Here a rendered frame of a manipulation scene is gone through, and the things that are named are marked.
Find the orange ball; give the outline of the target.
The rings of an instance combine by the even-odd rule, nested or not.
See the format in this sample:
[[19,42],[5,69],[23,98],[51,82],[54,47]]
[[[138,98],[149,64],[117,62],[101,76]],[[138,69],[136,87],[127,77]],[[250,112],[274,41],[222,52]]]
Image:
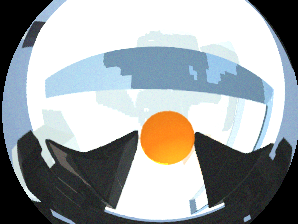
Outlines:
[[194,129],[181,113],[162,111],[149,117],[141,129],[142,151],[154,163],[169,165],[182,161],[193,148]]

